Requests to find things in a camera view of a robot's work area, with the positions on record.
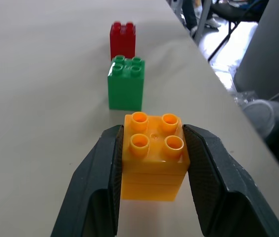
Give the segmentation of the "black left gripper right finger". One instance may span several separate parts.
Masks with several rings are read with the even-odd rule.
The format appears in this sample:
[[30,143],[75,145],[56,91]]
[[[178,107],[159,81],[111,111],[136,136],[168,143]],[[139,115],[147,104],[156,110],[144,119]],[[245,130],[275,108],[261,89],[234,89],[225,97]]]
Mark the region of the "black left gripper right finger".
[[183,125],[189,184],[205,237],[279,237],[279,220],[249,173],[211,132]]

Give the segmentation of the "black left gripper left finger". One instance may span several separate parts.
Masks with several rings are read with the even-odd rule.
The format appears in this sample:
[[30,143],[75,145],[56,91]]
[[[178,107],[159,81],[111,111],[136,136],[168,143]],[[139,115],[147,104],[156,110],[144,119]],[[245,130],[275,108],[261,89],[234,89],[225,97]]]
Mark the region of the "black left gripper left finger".
[[123,132],[122,125],[106,129],[75,170],[51,236],[117,235]]

